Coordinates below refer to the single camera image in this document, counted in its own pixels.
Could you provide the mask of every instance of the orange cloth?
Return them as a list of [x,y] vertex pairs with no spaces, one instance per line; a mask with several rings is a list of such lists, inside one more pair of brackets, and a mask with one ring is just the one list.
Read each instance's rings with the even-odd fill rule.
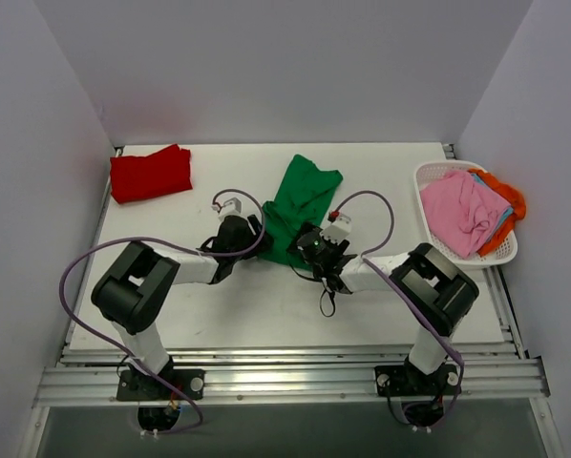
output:
[[494,235],[489,239],[489,241],[479,248],[478,254],[480,256],[487,256],[502,244],[509,232],[511,232],[515,227],[515,223],[518,220],[525,218],[525,212],[527,211],[527,208],[525,207],[525,198],[518,190],[508,184],[498,181],[498,179],[492,174],[483,172],[480,169],[470,169],[468,172],[471,174],[477,174],[478,177],[487,184],[487,186],[508,200],[511,207],[513,207],[513,214],[508,217],[494,232]]

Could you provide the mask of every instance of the white plastic basket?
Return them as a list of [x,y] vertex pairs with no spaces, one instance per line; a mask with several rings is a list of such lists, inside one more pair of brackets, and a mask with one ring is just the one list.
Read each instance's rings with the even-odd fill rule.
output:
[[417,203],[419,204],[419,211],[421,212],[421,219],[426,228],[426,233],[430,243],[434,245],[440,252],[445,255],[453,263],[462,267],[489,267],[490,265],[504,264],[512,260],[517,254],[517,238],[515,232],[511,231],[506,237],[504,242],[493,252],[487,256],[481,257],[478,253],[474,253],[468,259],[464,260],[459,255],[454,253],[447,245],[440,241],[433,233],[430,232],[426,214],[423,211],[423,204],[421,203],[421,195],[419,192],[428,186],[433,181],[437,181],[445,176],[450,170],[469,170],[481,169],[484,170],[473,162],[464,160],[442,160],[437,162],[426,162],[421,164],[414,172],[415,194],[417,196]]

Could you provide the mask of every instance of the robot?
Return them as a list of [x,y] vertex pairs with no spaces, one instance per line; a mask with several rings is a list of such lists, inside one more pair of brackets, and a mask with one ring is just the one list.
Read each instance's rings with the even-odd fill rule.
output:
[[[211,253],[240,252],[261,234],[262,226],[258,219],[254,216],[244,218],[241,207],[241,202],[232,198],[219,209],[221,224],[218,234],[200,248],[205,256],[153,249],[143,242],[133,241],[96,284],[91,296],[93,304],[112,323],[125,346],[136,355],[128,364],[130,370],[126,381],[130,388],[141,393],[141,397],[128,400],[169,399],[171,394],[138,362],[169,383],[190,388],[188,392],[201,389],[201,374],[197,377],[194,373],[182,376],[182,371],[174,368],[155,321],[172,285],[219,283],[232,273],[237,262],[270,249],[272,237],[264,233],[256,248],[243,256],[211,257]],[[409,388],[402,392],[412,394],[436,391],[438,386],[444,388],[447,382],[455,385],[455,369],[446,364],[445,342],[450,341],[478,297],[476,284],[429,243],[420,243],[411,252],[396,256],[346,254],[351,219],[332,212],[328,221],[330,225],[325,229],[308,222],[303,224],[288,247],[291,256],[301,257],[309,266],[312,277],[304,278],[321,283],[333,305],[337,294],[395,289],[405,302],[414,304],[421,314],[417,316],[418,320],[426,325],[420,326],[415,344],[400,371],[391,376],[394,380],[399,377],[398,383]],[[445,342],[440,342],[430,332],[427,323]],[[385,378],[383,385],[379,379],[377,390],[381,393],[387,387]],[[427,413],[423,412],[425,420],[417,415],[416,422],[420,426],[435,422],[434,417],[428,419]],[[173,409],[142,407],[137,418],[144,429],[156,431],[172,427],[178,416],[179,413]]]

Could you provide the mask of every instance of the white table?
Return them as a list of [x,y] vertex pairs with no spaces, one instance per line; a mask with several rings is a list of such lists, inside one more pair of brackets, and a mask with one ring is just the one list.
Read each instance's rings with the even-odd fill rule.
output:
[[[333,205],[360,189],[383,193],[393,206],[396,223],[391,242],[378,255],[390,255],[427,241],[419,220],[412,174],[428,160],[443,159],[438,143],[193,145],[194,190],[139,203],[118,205],[110,198],[99,241],[126,236],[153,236],[198,247],[216,233],[218,219],[210,208],[223,188],[240,188],[260,202],[273,199],[295,154],[313,160],[322,170],[338,169],[344,180]],[[145,156],[160,146],[126,147],[126,156]],[[255,211],[243,199],[246,213]],[[345,207],[353,218],[352,253],[385,237],[389,216],[375,198],[359,198]],[[79,317],[117,339],[117,333],[91,303],[93,287],[124,245],[95,255],[81,292]],[[480,297],[455,333],[459,344],[496,343],[503,337],[494,303],[481,271],[469,272]],[[318,309],[317,284],[298,279],[287,266],[249,260],[235,266],[218,285],[172,287],[157,324],[167,348],[274,348],[412,344],[417,322],[392,292],[337,296],[334,317]],[[111,347],[76,327],[71,350]]]

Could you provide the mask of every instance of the red cloth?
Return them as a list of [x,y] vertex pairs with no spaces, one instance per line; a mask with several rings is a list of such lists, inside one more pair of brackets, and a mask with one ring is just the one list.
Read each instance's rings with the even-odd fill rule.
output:
[[171,145],[149,156],[112,157],[112,196],[117,203],[192,189],[190,150]]

